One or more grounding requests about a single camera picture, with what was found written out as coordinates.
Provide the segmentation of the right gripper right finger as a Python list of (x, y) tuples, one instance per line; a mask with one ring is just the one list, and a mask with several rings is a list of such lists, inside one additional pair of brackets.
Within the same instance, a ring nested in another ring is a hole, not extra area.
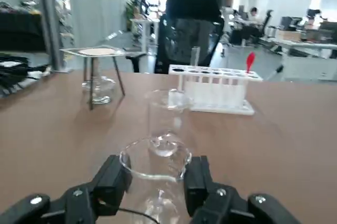
[(184, 197), (190, 223), (299, 223), (271, 195), (244, 199), (234, 187), (214, 182), (207, 156), (192, 157), (185, 166)]

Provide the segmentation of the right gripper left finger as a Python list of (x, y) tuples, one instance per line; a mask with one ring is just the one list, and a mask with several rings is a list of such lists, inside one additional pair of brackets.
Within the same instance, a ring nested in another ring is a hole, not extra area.
[(117, 155), (110, 155), (92, 181), (66, 190), (51, 200), (46, 194), (31, 194), (3, 213), (1, 223), (96, 223), (98, 217), (118, 212), (127, 182)]

